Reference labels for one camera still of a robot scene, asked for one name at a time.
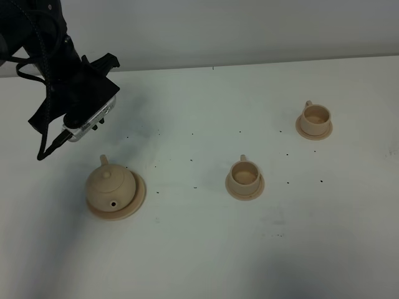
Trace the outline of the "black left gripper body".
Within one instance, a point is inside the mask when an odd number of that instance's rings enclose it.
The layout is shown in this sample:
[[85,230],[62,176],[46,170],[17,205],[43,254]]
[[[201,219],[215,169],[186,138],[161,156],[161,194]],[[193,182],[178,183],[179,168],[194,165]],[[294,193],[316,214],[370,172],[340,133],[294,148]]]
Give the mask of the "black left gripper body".
[[116,56],[107,53],[89,62],[76,53],[60,54],[49,60],[51,73],[51,104],[49,121],[59,117],[63,124],[78,128],[99,111],[120,88],[107,78],[120,66]]

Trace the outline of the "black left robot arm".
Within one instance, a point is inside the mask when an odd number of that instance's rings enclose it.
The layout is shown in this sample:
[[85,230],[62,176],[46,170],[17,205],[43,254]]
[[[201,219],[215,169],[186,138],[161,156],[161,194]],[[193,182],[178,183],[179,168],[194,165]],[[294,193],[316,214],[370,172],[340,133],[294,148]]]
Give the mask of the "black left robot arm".
[[79,141],[104,122],[119,87],[108,73],[119,67],[107,53],[89,62],[67,33],[60,1],[1,1],[1,62],[15,62],[18,76],[49,85],[50,94],[29,124],[43,134],[63,119],[58,142]]

